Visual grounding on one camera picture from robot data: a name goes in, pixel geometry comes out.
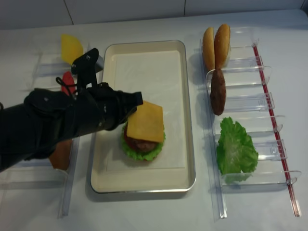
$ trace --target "bun top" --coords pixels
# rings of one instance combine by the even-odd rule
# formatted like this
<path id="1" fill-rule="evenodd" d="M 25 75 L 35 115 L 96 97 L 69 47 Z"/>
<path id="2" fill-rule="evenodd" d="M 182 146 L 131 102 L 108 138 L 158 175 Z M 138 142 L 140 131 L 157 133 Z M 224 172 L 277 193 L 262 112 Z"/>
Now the bun top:
<path id="1" fill-rule="evenodd" d="M 230 47 L 230 27 L 222 24 L 215 35 L 215 68 L 221 69 L 227 60 Z"/>
<path id="2" fill-rule="evenodd" d="M 215 69 L 214 28 L 209 27 L 203 34 L 203 60 L 208 71 Z"/>

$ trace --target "red stripe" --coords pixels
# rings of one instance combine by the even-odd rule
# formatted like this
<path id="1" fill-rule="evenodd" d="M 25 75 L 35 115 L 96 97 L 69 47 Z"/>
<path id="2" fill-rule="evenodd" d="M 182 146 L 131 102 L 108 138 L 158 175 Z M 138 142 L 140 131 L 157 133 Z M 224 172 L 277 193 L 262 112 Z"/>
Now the red stripe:
<path id="1" fill-rule="evenodd" d="M 258 52 L 257 46 L 253 45 L 253 49 L 254 49 L 254 53 L 255 53 L 256 59 L 257 59 L 257 65 L 261 66 L 261 61 L 260 61 L 260 58 L 259 58 L 259 52 Z M 260 73 L 261 81 L 263 83 L 264 93 L 268 93 L 269 90 L 268 90 L 268 87 L 267 87 L 267 85 L 265 83 L 264 72 L 263 72 L 263 70 L 261 68 L 259 70 L 259 73 Z M 269 115 L 270 116 L 274 116 L 274 111 L 272 109 L 270 100 L 268 100 L 268 105 L 269 105 Z M 277 127 L 277 122 L 276 122 L 276 118 L 275 117 L 272 117 L 271 122 L 273 124 L 273 128 L 276 128 Z M 274 132 L 275 132 L 276 140 L 277 141 L 280 140 L 281 138 L 280 138 L 279 131 L 275 131 L 274 130 Z M 288 164 L 287 164 L 287 161 L 285 159 L 285 153 L 284 153 L 283 148 L 279 148 L 279 153 L 280 153 L 280 157 L 281 157 L 281 162 L 282 162 L 283 170 L 284 171 L 289 171 Z M 285 178 L 286 178 L 287 181 L 289 181 L 291 179 L 291 176 L 290 176 L 289 172 L 285 173 Z M 288 184 L 288 190 L 289 190 L 289 194 L 290 194 L 290 199 L 291 199 L 291 204 L 292 204 L 294 215 L 296 217 L 299 217 L 300 216 L 300 212 L 299 212 L 299 208 L 297 206 L 297 202 L 296 202 L 296 198 L 295 198 L 295 193 L 294 193 L 294 190 L 293 190 L 293 185 Z"/>

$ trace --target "cheese slice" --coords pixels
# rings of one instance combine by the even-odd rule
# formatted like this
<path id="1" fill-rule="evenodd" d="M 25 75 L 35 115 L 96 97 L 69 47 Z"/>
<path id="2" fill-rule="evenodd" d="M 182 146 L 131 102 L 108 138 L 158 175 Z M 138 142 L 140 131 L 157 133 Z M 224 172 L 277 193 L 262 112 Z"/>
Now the cheese slice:
<path id="1" fill-rule="evenodd" d="M 127 136 L 145 141 L 164 142 L 163 108 L 143 101 L 128 118 Z"/>
<path id="2" fill-rule="evenodd" d="M 61 35 L 61 58 L 63 61 L 73 64 L 76 58 L 83 54 L 83 48 L 80 41 L 71 35 Z"/>

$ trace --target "white wall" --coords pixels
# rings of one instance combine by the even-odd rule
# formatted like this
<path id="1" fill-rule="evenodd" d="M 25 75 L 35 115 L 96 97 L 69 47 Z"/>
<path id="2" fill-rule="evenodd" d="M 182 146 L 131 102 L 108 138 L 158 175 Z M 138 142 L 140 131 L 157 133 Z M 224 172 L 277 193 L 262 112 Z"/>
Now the white wall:
<path id="1" fill-rule="evenodd" d="M 0 30 L 279 9 L 304 0 L 0 0 Z M 303 9 L 308 11 L 308 0 Z"/>
<path id="2" fill-rule="evenodd" d="M 304 0 L 186 0 L 185 15 L 300 9 Z"/>
<path id="3" fill-rule="evenodd" d="M 0 30 L 71 24 L 63 0 L 0 0 Z"/>
<path id="4" fill-rule="evenodd" d="M 74 24 L 184 16 L 185 0 L 65 0 Z"/>

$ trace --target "robotic arm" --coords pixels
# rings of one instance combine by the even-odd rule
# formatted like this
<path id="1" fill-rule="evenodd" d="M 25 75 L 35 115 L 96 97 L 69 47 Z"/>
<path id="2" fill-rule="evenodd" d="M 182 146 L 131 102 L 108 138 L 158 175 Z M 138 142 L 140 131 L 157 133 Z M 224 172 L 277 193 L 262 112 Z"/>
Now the robotic arm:
<path id="1" fill-rule="evenodd" d="M 94 48 L 74 61 L 74 94 L 35 89 L 24 103 L 1 107 L 0 172 L 22 160 L 48 158 L 60 141 L 114 130 L 137 110 L 143 103 L 141 92 L 125 93 L 114 91 L 107 83 L 97 84 L 98 58 Z"/>

